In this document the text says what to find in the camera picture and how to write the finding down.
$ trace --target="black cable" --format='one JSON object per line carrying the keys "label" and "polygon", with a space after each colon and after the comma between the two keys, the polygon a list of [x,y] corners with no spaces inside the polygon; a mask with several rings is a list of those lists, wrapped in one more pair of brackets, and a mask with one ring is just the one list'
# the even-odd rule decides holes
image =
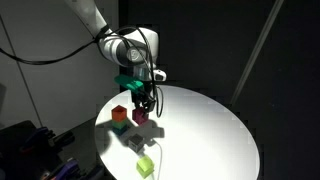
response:
{"label": "black cable", "polygon": [[[118,31],[121,31],[121,30],[125,30],[125,29],[135,29],[135,30],[138,30],[140,35],[142,36],[144,42],[146,43],[147,45],[147,48],[148,48],[148,52],[147,52],[147,60],[149,60],[150,62],[150,68],[151,68],[151,83],[152,83],[152,89],[153,89],[153,98],[156,98],[158,99],[157,95],[158,93],[156,92],[157,89],[156,89],[156,85],[155,85],[155,80],[154,80],[154,73],[153,73],[153,62],[152,62],[152,53],[151,53],[151,50],[150,50],[150,45],[149,45],[149,42],[147,40],[147,38],[145,37],[145,35],[143,34],[143,32],[140,30],[139,27],[135,27],[135,26],[126,26],[126,27],[123,27],[123,28],[120,28],[118,29]],[[158,111],[158,107],[159,107],[159,101],[156,101],[156,105],[157,105],[157,117],[159,118],[161,116],[161,113],[159,114],[159,111]]]}
{"label": "black cable", "polygon": [[[123,31],[123,30],[126,30],[126,29],[134,29],[134,30],[137,30],[139,31],[140,35],[142,36],[143,40],[145,41],[146,45],[147,45],[147,57],[146,59],[144,58],[144,56],[142,55],[142,53],[140,52],[140,50],[134,45],[134,43],[132,43],[130,40],[128,40],[127,38],[125,38],[124,36],[122,35],[112,35],[116,32],[120,32],[120,31]],[[155,85],[155,80],[154,80],[154,72],[153,72],[153,61],[152,61],[152,53],[151,53],[151,50],[150,50],[150,44],[147,40],[147,38],[145,37],[145,35],[143,34],[143,32],[140,30],[139,27],[135,27],[135,26],[125,26],[125,27],[122,27],[122,28],[119,28],[115,31],[111,31],[110,33],[108,34],[104,34],[104,35],[100,35],[99,34],[99,37],[98,38],[94,38],[94,40],[90,41],[89,43],[81,46],[80,48],[76,49],[75,51],[73,51],[72,53],[70,53],[69,55],[66,55],[62,58],[59,58],[59,59],[54,59],[54,60],[46,60],[46,61],[30,61],[30,60],[25,60],[25,59],[22,59],[22,58],[19,58],[15,55],[11,55],[9,53],[7,53],[6,51],[4,51],[2,48],[0,48],[0,52],[5,54],[6,56],[18,61],[18,62],[21,62],[21,63],[24,63],[24,64],[30,64],[30,65],[48,65],[48,64],[53,64],[53,63],[57,63],[57,62],[60,62],[62,60],[65,60],[77,53],[79,53],[80,51],[82,51],[83,49],[85,49],[86,47],[88,47],[89,45],[93,44],[93,43],[98,43],[100,39],[102,38],[106,38],[106,37],[109,37],[109,36],[117,36],[118,38],[120,39],[125,39],[125,45],[126,47],[128,47],[128,42],[130,42],[133,47],[135,47],[135,49],[138,50],[139,54],[142,56],[143,60],[145,61],[146,63],[146,66],[151,74],[151,83],[152,83],[152,89],[153,89],[153,99],[157,99],[156,100],[156,105],[157,105],[157,116],[160,117],[161,116],[161,113],[162,113],[162,109],[161,109],[161,112],[159,114],[159,110],[158,110],[158,106],[159,106],[159,101],[158,101],[158,93],[157,93],[157,89],[156,89],[156,85]]]}
{"label": "black cable", "polygon": [[83,49],[85,49],[86,47],[88,47],[89,45],[93,44],[95,41],[91,41],[83,46],[81,46],[80,48],[76,49],[75,51],[73,51],[72,53],[70,53],[69,55],[65,56],[65,57],[62,57],[62,58],[59,58],[59,59],[54,59],[54,60],[47,60],[47,61],[30,61],[30,60],[25,60],[25,59],[22,59],[22,58],[19,58],[15,55],[11,55],[7,52],[5,52],[2,48],[0,48],[0,52],[5,54],[6,56],[18,61],[18,62],[21,62],[21,63],[24,63],[24,64],[30,64],[30,65],[47,65],[47,64],[53,64],[53,63],[56,63],[56,62],[59,62],[59,61],[62,61],[64,59],[67,59],[75,54],[77,54],[78,52],[82,51]]}
{"label": "black cable", "polygon": [[[164,97],[163,97],[162,89],[161,89],[159,86],[157,86],[157,88],[158,88],[158,89],[160,90],[160,92],[161,92],[161,110],[160,110],[159,115],[158,115],[158,112],[159,112],[159,103],[157,103],[157,115],[160,117],[160,116],[161,116],[161,114],[162,114],[162,110],[163,110],[163,101],[164,101]],[[158,92],[157,92],[157,96],[156,96],[156,98],[157,98],[157,102],[159,102],[159,95],[158,95]]]}

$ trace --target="dark wall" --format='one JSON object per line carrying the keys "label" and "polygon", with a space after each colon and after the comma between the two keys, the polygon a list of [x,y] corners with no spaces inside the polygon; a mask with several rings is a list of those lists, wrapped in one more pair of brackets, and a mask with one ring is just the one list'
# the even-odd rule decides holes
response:
{"label": "dark wall", "polygon": [[[126,3],[127,23],[147,24],[160,34],[159,63],[167,72],[166,84],[228,103],[274,1]],[[319,176],[319,10],[317,1],[284,2],[231,108],[259,147],[259,179]]]}
{"label": "dark wall", "polygon": [[[95,2],[110,26],[117,29],[118,0]],[[23,59],[57,59],[92,39],[63,0],[1,0],[0,14],[0,47]],[[118,67],[94,45],[59,63],[41,67],[21,64],[21,69],[0,54],[0,84],[6,87],[3,102],[0,97],[0,128],[24,120],[39,127],[41,119],[56,135],[64,133],[96,116],[119,93],[113,80]]]}
{"label": "dark wall", "polygon": [[165,84],[227,103],[273,5],[272,0],[129,0],[126,23],[159,33]]}
{"label": "dark wall", "polygon": [[266,180],[319,178],[319,1],[285,1],[236,103]]}

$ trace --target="red cube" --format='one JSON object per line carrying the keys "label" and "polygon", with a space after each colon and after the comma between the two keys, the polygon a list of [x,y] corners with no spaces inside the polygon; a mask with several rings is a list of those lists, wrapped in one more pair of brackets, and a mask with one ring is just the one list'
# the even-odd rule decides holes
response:
{"label": "red cube", "polygon": [[117,122],[121,122],[127,117],[127,109],[118,105],[117,107],[111,110],[112,119]]}

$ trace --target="yellow-green cube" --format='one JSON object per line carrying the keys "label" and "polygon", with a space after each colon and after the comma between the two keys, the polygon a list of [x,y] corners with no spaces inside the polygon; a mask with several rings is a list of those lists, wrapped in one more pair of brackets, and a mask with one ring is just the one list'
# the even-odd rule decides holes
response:
{"label": "yellow-green cube", "polygon": [[140,175],[145,179],[154,171],[154,164],[149,156],[145,155],[139,159],[137,163],[137,170]]}

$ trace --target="green cube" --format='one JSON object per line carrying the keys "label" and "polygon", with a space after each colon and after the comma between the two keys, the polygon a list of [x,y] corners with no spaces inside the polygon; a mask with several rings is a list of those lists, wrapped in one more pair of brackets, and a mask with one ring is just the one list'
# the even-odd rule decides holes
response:
{"label": "green cube", "polygon": [[154,171],[154,164],[149,156],[143,156],[137,163],[137,170],[145,179]]}
{"label": "green cube", "polygon": [[112,120],[112,126],[117,129],[122,129],[125,125],[127,125],[127,119],[124,119],[123,121],[120,121],[120,122]]}

